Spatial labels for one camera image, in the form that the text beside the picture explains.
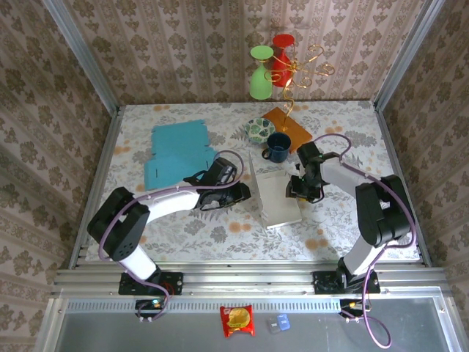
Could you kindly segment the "red wine glass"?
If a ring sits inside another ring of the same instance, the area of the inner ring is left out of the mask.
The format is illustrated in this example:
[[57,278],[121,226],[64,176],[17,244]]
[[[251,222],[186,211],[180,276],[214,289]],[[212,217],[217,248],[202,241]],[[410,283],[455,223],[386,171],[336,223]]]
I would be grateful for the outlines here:
[[295,43],[295,38],[290,34],[278,34],[273,38],[276,51],[273,57],[272,79],[276,87],[285,87],[291,79],[292,71],[289,69],[291,61],[286,49]]

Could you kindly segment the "green leaf pattern bowl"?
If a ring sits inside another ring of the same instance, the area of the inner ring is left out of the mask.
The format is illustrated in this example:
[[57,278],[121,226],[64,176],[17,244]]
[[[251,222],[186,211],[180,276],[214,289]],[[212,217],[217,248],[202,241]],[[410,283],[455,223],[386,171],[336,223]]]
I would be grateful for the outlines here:
[[275,125],[268,119],[258,117],[244,125],[248,140],[254,144],[264,144],[270,135],[276,132]]

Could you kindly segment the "green wine glass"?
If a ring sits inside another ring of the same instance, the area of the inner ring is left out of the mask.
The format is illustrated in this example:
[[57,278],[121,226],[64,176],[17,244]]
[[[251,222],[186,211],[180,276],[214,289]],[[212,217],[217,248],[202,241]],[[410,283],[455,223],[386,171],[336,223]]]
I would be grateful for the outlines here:
[[273,49],[270,46],[257,45],[251,49],[251,56],[259,65],[251,76],[250,96],[256,100],[267,100],[273,94],[273,84],[265,64],[273,56]]

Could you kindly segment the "dark blue mug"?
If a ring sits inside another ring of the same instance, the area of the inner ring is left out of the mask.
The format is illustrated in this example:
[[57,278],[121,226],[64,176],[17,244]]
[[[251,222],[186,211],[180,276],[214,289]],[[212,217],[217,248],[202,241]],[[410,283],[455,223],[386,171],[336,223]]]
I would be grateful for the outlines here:
[[282,132],[275,132],[267,139],[267,148],[262,151],[265,160],[279,164],[286,161],[291,147],[291,139]]

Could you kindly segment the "white paper box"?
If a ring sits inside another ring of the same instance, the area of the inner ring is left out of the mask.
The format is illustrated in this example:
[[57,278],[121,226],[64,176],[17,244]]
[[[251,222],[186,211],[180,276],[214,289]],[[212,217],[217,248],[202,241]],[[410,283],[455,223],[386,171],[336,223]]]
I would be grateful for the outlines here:
[[287,172],[280,169],[257,174],[251,154],[248,160],[263,227],[271,230],[301,222],[298,201],[286,194],[290,181]]

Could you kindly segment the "teal paper box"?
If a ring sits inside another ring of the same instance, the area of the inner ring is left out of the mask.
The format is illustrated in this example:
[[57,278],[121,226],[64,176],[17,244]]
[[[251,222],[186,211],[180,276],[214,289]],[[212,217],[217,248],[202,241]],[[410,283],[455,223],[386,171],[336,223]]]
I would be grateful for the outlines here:
[[152,157],[144,165],[147,191],[173,186],[207,170],[216,154],[204,120],[155,126],[151,141]]

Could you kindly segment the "red snack packet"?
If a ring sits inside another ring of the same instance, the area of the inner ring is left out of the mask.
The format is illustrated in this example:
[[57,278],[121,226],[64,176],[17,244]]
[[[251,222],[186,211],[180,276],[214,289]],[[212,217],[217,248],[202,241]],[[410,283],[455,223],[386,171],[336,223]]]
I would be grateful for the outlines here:
[[234,333],[255,335],[254,310],[251,305],[242,307],[220,307],[221,325],[225,338]]

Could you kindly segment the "aluminium frame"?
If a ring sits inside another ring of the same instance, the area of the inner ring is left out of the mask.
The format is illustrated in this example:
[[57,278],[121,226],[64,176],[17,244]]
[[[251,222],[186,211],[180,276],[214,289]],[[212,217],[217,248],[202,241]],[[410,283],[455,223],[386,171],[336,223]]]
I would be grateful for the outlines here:
[[[86,226],[103,194],[125,110],[118,107],[105,88],[103,74],[92,62],[64,0],[45,0],[45,5],[85,73],[97,87],[99,96],[107,107],[112,108],[113,115],[78,237],[67,268],[56,276],[60,286],[53,291],[48,302],[34,352],[57,352],[67,341],[90,342],[96,346],[118,337],[135,337],[138,344],[155,347],[160,344],[160,338],[151,323],[128,321],[133,297],[121,296],[117,292],[121,271],[115,264],[88,262],[84,258],[90,241]],[[330,270],[333,265],[329,262],[213,261],[168,262],[163,267],[186,272],[185,289],[175,302],[184,304],[187,314],[200,314],[208,319],[215,313],[215,304],[219,301],[253,301],[267,312],[272,312],[284,302],[311,304],[318,299],[310,282],[312,274]],[[442,342],[451,352],[469,352],[469,339],[442,268],[433,267],[425,260],[420,264],[381,263],[378,271],[383,283],[379,300],[429,299],[430,324],[440,328],[433,341]]]

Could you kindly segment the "floral tablecloth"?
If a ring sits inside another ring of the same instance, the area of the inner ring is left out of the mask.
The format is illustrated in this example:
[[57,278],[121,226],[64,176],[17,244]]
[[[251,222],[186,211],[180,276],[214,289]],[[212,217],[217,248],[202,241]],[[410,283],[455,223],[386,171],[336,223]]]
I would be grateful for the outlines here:
[[[291,155],[282,164],[262,158],[262,146],[250,142],[244,125],[273,110],[272,102],[135,105],[124,108],[104,194],[124,186],[143,194],[144,164],[151,156],[151,132],[157,125],[204,120],[210,144],[224,157],[243,164],[243,181],[251,184],[249,154],[257,174],[294,172]],[[377,116],[368,101],[301,102],[293,118],[319,139],[325,152],[343,153],[344,160],[375,175],[393,168]],[[336,186],[325,188],[317,204],[299,204],[302,221],[266,230],[256,198],[232,208],[182,211],[153,221],[141,245],[157,263],[202,260],[335,261],[351,250],[359,230],[355,200]]]

